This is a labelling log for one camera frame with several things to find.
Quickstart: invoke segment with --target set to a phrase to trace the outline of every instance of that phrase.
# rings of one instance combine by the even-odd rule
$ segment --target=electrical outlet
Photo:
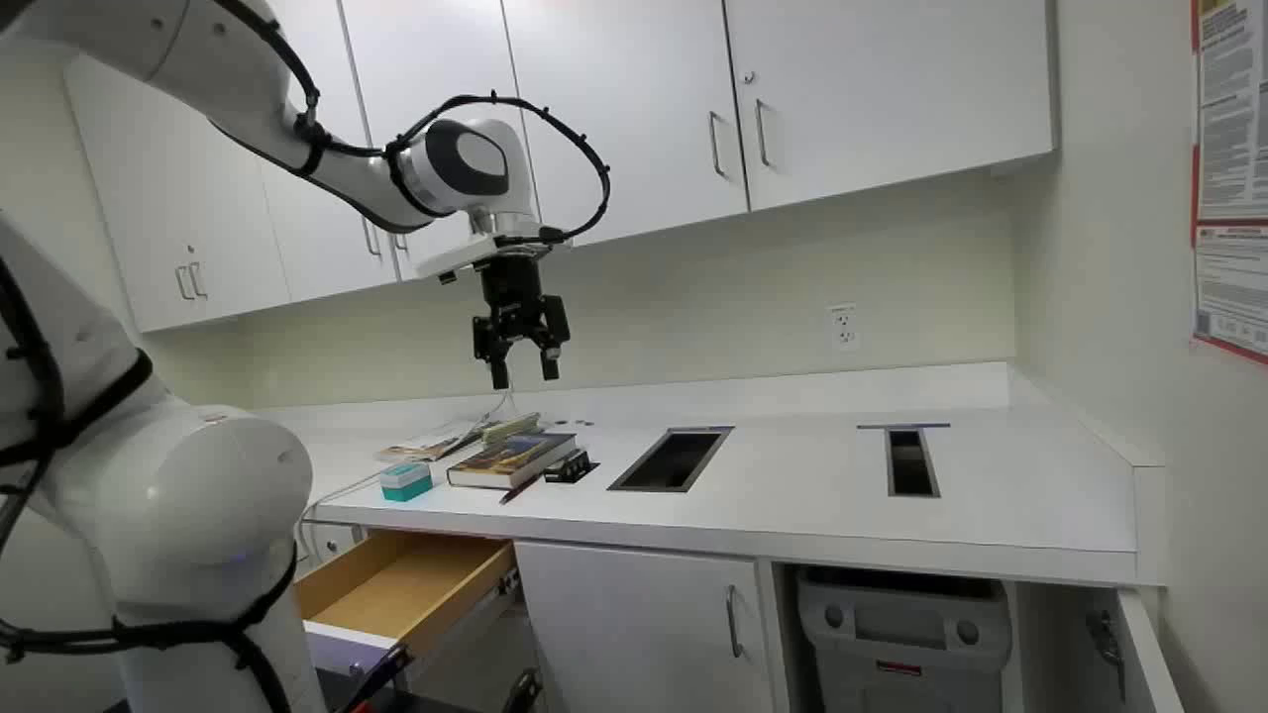
[[[854,327],[850,311],[832,304],[829,311],[829,348],[850,353],[854,344],[859,344],[859,327]]]

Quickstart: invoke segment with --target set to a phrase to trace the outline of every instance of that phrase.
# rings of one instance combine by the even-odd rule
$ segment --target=wall sign
[[[1195,0],[1195,339],[1268,364],[1268,0]]]

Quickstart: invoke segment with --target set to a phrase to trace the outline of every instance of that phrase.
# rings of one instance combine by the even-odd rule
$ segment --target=white countertop
[[[772,564],[989,575],[1031,581],[1150,581],[1139,572],[1137,469],[1051,408],[973,405],[807,418],[762,408],[694,418],[603,418],[579,427],[598,472],[497,493],[437,482],[410,502],[380,498],[373,460],[409,427],[305,426],[317,463],[311,519],[389,531],[552,541]],[[686,494],[608,493],[671,426],[734,426]],[[859,426],[951,426],[927,434],[937,498],[888,494],[884,434]]]

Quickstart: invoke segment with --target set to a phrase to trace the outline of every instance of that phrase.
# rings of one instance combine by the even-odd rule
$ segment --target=wooden drawer
[[[373,531],[294,588],[317,670],[373,670],[462,624],[513,568],[512,544]]]

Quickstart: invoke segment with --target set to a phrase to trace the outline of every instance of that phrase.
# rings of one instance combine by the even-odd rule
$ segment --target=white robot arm
[[[409,127],[393,148],[350,148],[317,125],[317,89],[260,0],[0,0],[0,39],[72,44],[153,84],[223,135],[294,171],[384,229],[472,214],[490,319],[476,356],[505,385],[513,339],[541,348],[553,378],[561,300],[541,299],[534,257],[594,225],[546,229],[505,125]],[[289,106],[297,78],[309,106]],[[608,173],[582,135],[561,131]],[[309,494],[297,436],[240,414],[198,414],[171,397],[128,329],[0,217],[0,552],[30,502],[76,537],[113,629],[39,634],[0,618],[0,655],[117,655],[133,713],[317,713],[305,629],[285,600],[289,531]]]

